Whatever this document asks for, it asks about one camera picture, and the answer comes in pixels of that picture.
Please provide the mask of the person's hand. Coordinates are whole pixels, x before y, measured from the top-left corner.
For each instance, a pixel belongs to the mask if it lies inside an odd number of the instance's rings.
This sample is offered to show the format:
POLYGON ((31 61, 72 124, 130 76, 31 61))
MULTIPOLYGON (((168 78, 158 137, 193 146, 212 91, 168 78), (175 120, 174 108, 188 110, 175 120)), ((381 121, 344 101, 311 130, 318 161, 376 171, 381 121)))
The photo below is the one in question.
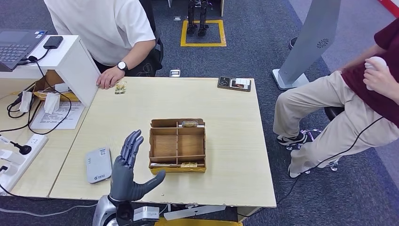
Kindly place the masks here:
POLYGON ((395 95, 399 89, 388 67, 379 64, 365 70, 363 82, 371 90, 387 97, 395 95))

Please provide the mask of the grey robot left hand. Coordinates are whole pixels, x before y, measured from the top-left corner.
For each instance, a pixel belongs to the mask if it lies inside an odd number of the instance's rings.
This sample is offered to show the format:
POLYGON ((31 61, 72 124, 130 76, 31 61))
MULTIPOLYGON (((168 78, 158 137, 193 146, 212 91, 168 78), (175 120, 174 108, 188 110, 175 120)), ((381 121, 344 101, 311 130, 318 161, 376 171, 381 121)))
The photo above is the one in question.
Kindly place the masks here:
POLYGON ((161 170, 155 177, 144 184, 134 181, 134 166, 140 145, 144 141, 141 130, 133 131, 124 141, 120 155, 115 158, 109 197, 117 202, 138 201, 147 193, 160 185, 166 171, 161 170))

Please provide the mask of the person's left hand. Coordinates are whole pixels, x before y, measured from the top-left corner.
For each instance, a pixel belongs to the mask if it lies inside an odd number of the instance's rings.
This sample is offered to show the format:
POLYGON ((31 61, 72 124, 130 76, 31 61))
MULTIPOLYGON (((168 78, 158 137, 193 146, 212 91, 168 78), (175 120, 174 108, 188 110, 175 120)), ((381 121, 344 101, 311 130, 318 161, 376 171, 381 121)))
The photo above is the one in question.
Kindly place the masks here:
POLYGON ((112 88, 116 82, 125 76, 125 71, 114 66, 105 70, 97 79, 96 85, 101 89, 112 88))

